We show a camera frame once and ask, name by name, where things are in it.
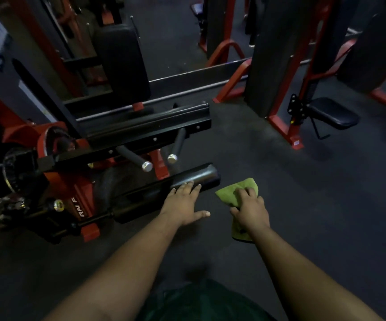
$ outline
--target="person's left hand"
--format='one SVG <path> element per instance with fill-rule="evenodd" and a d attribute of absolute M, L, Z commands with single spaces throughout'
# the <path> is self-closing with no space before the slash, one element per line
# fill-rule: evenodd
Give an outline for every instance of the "person's left hand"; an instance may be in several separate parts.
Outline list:
<path fill-rule="evenodd" d="M 171 190 L 165 203 L 160 210 L 160 215 L 167 215 L 178 226 L 193 223 L 203 217 L 211 216 L 211 213 L 206 210 L 194 211 L 194 204 L 199 196 L 201 185 L 197 185 L 193 190 L 193 181 L 182 184 L 178 190 Z"/>

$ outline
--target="green cloth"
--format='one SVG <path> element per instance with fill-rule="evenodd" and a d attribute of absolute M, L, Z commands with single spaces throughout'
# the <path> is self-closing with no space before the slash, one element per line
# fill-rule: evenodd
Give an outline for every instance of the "green cloth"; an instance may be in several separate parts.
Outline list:
<path fill-rule="evenodd" d="M 136 321 L 276 321 L 241 294 L 213 280 L 149 297 Z"/>
<path fill-rule="evenodd" d="M 258 195 L 258 186 L 252 178 L 245 179 L 244 181 L 234 183 L 233 185 L 217 190 L 215 194 L 223 201 L 223 203 L 231 207 L 240 208 L 241 199 L 238 198 L 238 195 L 235 191 L 238 188 L 252 188 Z M 231 223 L 231 237 L 233 237 L 233 239 L 235 240 L 243 242 L 253 242 L 252 239 L 249 237 L 248 233 L 239 225 L 239 223 L 234 218 Z"/>

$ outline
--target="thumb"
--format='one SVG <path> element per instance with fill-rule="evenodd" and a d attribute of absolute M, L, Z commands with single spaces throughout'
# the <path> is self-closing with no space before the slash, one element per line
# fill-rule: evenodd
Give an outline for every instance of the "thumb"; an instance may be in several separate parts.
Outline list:
<path fill-rule="evenodd" d="M 238 213 L 239 213 L 239 210 L 236 207 L 230 207 L 230 214 L 236 217 Z"/>
<path fill-rule="evenodd" d="M 201 218 L 204 217 L 209 217 L 211 216 L 211 213 L 208 212 L 207 210 L 200 210 L 198 212 L 194 212 L 194 221 L 200 220 Z"/>

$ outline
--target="forearm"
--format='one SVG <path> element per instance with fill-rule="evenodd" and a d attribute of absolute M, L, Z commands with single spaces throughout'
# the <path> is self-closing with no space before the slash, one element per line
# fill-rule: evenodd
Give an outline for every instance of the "forearm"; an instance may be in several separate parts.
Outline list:
<path fill-rule="evenodd" d="M 92 320 L 92 314 L 99 316 L 94 320 L 133 320 L 150 292 L 177 229 L 178 225 L 167 216 L 156 217 L 119 248 L 46 321 L 76 320 L 83 314 L 86 320 Z"/>
<path fill-rule="evenodd" d="M 382 320 L 267 226 L 248 230 L 292 320 Z"/>

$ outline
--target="person's right arm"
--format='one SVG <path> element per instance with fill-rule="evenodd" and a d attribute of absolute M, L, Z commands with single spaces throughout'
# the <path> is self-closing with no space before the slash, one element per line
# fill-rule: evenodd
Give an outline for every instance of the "person's right arm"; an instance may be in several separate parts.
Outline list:
<path fill-rule="evenodd" d="M 264 200 L 254 189 L 238 189 L 238 194 L 240 211 L 230 212 L 254 240 L 290 320 L 383 320 L 270 228 Z"/>

